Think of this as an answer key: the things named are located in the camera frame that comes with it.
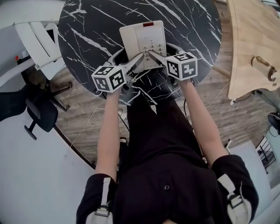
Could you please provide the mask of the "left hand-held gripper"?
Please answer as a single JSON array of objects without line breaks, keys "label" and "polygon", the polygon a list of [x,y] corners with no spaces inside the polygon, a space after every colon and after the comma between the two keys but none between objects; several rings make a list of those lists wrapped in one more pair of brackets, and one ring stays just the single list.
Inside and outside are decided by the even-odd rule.
[{"label": "left hand-held gripper", "polygon": [[99,66],[96,71],[91,75],[94,82],[94,93],[101,94],[113,93],[128,85],[132,78],[128,75],[131,70],[134,70],[142,63],[144,58],[143,54],[138,54],[132,58],[128,63],[121,64],[125,61],[125,49],[122,48],[114,53],[109,59],[110,64],[120,64],[118,66],[103,65]]}]

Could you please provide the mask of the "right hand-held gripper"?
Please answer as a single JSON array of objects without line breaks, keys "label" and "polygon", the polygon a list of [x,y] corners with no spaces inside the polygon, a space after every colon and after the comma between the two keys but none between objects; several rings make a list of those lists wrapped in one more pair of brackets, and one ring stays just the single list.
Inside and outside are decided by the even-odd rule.
[{"label": "right hand-held gripper", "polygon": [[164,57],[155,51],[149,50],[150,58],[156,63],[164,65],[164,73],[179,81],[194,78],[198,75],[197,58],[189,52],[185,52],[181,47],[174,44],[167,44],[166,50],[168,55]]}]

